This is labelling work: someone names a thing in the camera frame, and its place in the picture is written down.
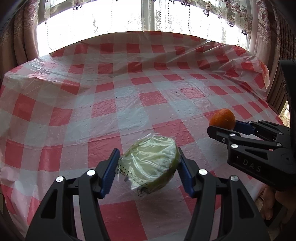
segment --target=screw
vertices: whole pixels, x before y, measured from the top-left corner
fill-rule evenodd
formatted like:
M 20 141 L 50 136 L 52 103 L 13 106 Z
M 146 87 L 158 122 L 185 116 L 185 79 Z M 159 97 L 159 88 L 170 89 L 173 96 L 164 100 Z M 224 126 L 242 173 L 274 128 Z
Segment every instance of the screw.
M 206 169 L 200 169 L 198 171 L 198 173 L 201 174 L 201 175 L 203 175 L 203 176 L 205 176 L 207 174 L 207 170 Z
M 62 176 L 59 176 L 59 177 L 56 178 L 56 181 L 58 183 L 61 183 L 63 180 L 64 180 L 64 177 L 62 177 Z
M 96 174 L 96 171 L 95 170 L 88 170 L 87 173 L 86 173 L 88 176 L 93 176 Z
M 231 176 L 230 179 L 234 182 L 237 182 L 239 180 L 238 176 L 235 175 Z

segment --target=tangerine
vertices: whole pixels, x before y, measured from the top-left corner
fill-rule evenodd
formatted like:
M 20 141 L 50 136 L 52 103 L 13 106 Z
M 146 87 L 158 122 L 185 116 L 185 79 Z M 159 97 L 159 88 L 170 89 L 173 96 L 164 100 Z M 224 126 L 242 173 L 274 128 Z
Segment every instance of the tangerine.
M 235 116 L 229 109 L 221 109 L 216 112 L 210 120 L 210 126 L 233 130 L 235 127 Z

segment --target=orange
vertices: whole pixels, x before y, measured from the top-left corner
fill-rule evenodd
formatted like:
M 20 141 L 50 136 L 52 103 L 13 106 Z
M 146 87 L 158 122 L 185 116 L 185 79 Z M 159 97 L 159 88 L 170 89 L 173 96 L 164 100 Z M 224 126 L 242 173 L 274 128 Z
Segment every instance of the orange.
M 211 118 L 210 126 L 217 126 L 228 130 L 233 130 L 235 126 L 235 116 L 231 110 L 221 109 Z

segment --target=red and white tablecloth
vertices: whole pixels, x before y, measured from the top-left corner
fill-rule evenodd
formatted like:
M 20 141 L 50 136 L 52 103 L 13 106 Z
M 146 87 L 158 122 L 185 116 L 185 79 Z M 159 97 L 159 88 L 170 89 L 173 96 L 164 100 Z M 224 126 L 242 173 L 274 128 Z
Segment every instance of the red and white tablecloth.
M 78 177 L 155 132 L 174 136 L 211 173 L 238 175 L 255 198 L 262 183 L 228 166 L 226 146 L 206 129 L 220 108 L 238 120 L 279 122 L 265 101 L 268 80 L 266 66 L 240 47 L 148 31 L 97 36 L 11 70 L 1 87 L 0 167 L 13 221 L 25 235 L 57 176 Z M 179 241 L 195 200 L 176 173 L 144 198 L 114 181 L 99 203 L 113 241 Z M 216 209 L 213 235 L 219 199 Z

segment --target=blue gripper pad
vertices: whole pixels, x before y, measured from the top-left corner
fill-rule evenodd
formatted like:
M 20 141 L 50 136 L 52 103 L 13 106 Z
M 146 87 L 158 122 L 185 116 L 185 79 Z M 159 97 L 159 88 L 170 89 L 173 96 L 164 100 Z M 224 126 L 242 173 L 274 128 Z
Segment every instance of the blue gripper pad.
M 251 135 L 255 132 L 255 129 L 252 127 L 250 123 L 246 123 L 239 120 L 235 122 L 235 127 L 233 130 L 239 133 L 243 133 L 245 135 Z
M 191 197 L 191 198 L 195 198 L 195 191 L 194 191 L 194 184 L 195 184 L 195 176 L 192 175 L 192 173 L 190 173 L 190 170 L 187 166 L 188 161 L 192 161 L 192 160 L 184 160 L 184 158 L 181 156 L 180 157 L 181 162 L 178 165 L 178 173 L 179 176 L 181 178 L 183 187 L 185 192 Z
M 100 196 L 104 198 L 106 194 L 110 192 L 115 174 L 116 174 L 116 167 L 118 164 L 118 160 L 120 158 L 120 151 L 118 149 L 115 149 L 109 159 L 107 160 L 108 166 L 106 168 L 105 173 L 102 176 L 101 181 L 101 190 L 100 190 Z

